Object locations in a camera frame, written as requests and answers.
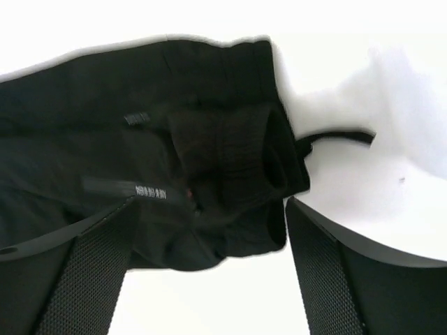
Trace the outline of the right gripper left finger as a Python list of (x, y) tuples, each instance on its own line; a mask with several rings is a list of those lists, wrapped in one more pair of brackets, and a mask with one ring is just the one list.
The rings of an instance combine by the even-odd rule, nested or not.
[(107, 334), (139, 213), (128, 198), (1, 249), (1, 333)]

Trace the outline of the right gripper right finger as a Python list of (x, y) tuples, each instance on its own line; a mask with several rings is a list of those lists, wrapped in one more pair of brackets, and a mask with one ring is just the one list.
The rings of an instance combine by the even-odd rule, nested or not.
[(446, 334), (446, 262), (373, 241), (295, 198), (286, 219), (311, 334)]

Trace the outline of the black shorts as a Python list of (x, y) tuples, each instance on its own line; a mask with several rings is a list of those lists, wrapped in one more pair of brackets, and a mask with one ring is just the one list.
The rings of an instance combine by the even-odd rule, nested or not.
[(134, 268), (200, 271), (281, 250), (285, 198), (320, 139), (294, 136), (267, 39), (168, 40), (86, 54), (1, 83), (1, 246), (127, 198)]

